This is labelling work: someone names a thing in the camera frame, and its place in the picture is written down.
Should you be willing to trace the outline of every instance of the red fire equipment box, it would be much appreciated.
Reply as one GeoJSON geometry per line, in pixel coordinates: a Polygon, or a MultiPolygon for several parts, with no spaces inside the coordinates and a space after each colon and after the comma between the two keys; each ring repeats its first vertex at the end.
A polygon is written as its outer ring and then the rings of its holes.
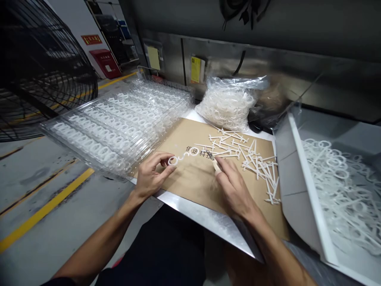
{"type": "Polygon", "coordinates": [[[121,76],[118,65],[116,64],[109,50],[92,50],[90,51],[90,54],[92,54],[106,78],[113,79],[121,76]]]}

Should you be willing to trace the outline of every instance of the yellow label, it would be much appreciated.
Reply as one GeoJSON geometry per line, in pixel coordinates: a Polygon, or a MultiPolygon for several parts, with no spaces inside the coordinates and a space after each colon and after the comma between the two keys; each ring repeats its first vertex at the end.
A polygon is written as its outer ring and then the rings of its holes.
{"type": "Polygon", "coordinates": [[[192,57],[190,79],[194,82],[200,82],[200,67],[201,60],[199,58],[192,57]]]}
{"type": "Polygon", "coordinates": [[[159,51],[151,46],[147,47],[151,68],[160,70],[159,51]]]}

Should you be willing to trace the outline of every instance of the white wall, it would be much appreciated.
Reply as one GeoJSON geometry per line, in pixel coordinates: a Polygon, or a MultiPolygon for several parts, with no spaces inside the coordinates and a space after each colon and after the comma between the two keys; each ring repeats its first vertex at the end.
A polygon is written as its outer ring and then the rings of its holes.
{"type": "Polygon", "coordinates": [[[109,50],[98,26],[96,25],[86,3],[83,0],[45,0],[53,7],[53,10],[61,20],[69,27],[82,49],[85,51],[92,66],[101,78],[105,78],[104,73],[96,63],[93,56],[89,53],[91,50],[107,49],[109,50]],[[102,44],[87,46],[82,35],[98,35],[102,44]]]}

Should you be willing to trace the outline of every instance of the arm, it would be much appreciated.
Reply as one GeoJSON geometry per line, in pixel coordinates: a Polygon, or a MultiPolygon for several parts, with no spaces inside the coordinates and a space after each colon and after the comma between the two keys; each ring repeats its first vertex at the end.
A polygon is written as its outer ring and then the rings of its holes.
{"type": "Polygon", "coordinates": [[[271,229],[231,160],[216,157],[223,172],[216,171],[230,207],[247,224],[261,250],[276,285],[316,285],[304,267],[271,229]]]}
{"type": "Polygon", "coordinates": [[[159,163],[168,165],[168,159],[172,156],[166,152],[156,152],[140,164],[136,187],[127,201],[85,241],[53,278],[69,277],[77,285],[91,284],[114,255],[139,207],[160,189],[175,170],[174,166],[168,166],[161,174],[155,171],[159,163]]]}

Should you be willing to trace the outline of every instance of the yellow floor line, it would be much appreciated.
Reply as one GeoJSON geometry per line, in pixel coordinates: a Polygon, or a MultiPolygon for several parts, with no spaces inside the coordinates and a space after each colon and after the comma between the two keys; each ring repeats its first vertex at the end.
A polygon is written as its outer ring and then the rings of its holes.
{"type": "MultiPolygon", "coordinates": [[[[101,85],[100,87],[98,87],[98,90],[100,90],[100,89],[102,89],[102,88],[104,88],[104,87],[107,87],[107,86],[109,86],[109,85],[112,85],[113,83],[116,83],[117,81],[126,79],[126,78],[128,78],[128,77],[130,77],[130,76],[133,76],[133,75],[135,75],[135,74],[137,74],[137,71],[134,72],[134,73],[131,73],[131,74],[129,74],[129,75],[125,75],[125,76],[122,76],[122,77],[118,77],[117,79],[115,79],[115,80],[113,80],[113,81],[110,81],[109,83],[105,83],[104,85],[101,85]]],[[[89,93],[91,93],[91,92],[92,92],[92,89],[89,90],[89,91],[87,91],[87,92],[81,93],[80,95],[77,95],[77,96],[74,97],[73,99],[70,99],[70,100],[64,100],[64,101],[62,101],[60,104],[57,103],[57,104],[51,106],[50,109],[53,109],[53,110],[54,110],[54,109],[56,109],[57,107],[61,106],[61,104],[65,104],[65,103],[67,103],[67,102],[72,102],[72,101],[75,100],[75,99],[80,99],[81,97],[84,97],[85,95],[87,95],[87,94],[89,94],[89,93]]],[[[14,124],[16,124],[16,123],[19,123],[19,122],[21,122],[21,121],[24,121],[24,120],[28,119],[29,117],[36,116],[36,115],[39,115],[39,114],[41,114],[41,112],[39,112],[39,111],[38,111],[38,112],[35,112],[35,113],[30,113],[30,114],[26,115],[25,118],[16,119],[15,121],[10,122],[9,124],[10,124],[10,125],[14,125],[14,124]]]]}
{"type": "Polygon", "coordinates": [[[3,209],[1,212],[0,212],[0,217],[5,215],[6,213],[10,212],[11,210],[13,210],[15,207],[17,207],[19,204],[21,204],[23,201],[25,201],[27,198],[31,197],[32,195],[34,195],[36,192],[38,192],[39,190],[41,190],[43,187],[45,187],[48,183],[50,183],[51,181],[53,181],[56,177],[58,177],[60,174],[62,174],[64,171],[68,170],[71,166],[74,165],[74,163],[76,163],[78,160],[77,159],[74,159],[68,163],[66,163],[60,170],[54,172],[52,175],[50,175],[50,177],[48,177],[45,181],[43,181],[42,183],[40,183],[39,185],[37,185],[36,187],[34,187],[32,190],[26,192],[21,198],[17,199],[16,201],[14,201],[12,204],[10,204],[8,207],[6,207],[5,209],[3,209]]]}
{"type": "Polygon", "coordinates": [[[34,227],[40,220],[42,220],[48,213],[50,213],[60,202],[62,202],[68,195],[70,195],[79,185],[81,185],[88,177],[94,173],[94,170],[89,168],[70,185],[68,185],[61,193],[44,205],[37,213],[23,223],[18,229],[8,235],[0,242],[0,253],[3,253],[10,247],[16,240],[27,233],[34,227]]]}
{"type": "Polygon", "coordinates": [[[40,137],[34,138],[34,139],[30,140],[28,143],[26,143],[26,144],[16,148],[15,150],[0,156],[0,160],[5,159],[5,158],[9,157],[10,155],[13,155],[14,153],[17,153],[18,151],[21,151],[26,145],[28,145],[30,143],[33,143],[34,141],[39,140],[41,138],[44,138],[44,136],[40,136],[40,137]]]}

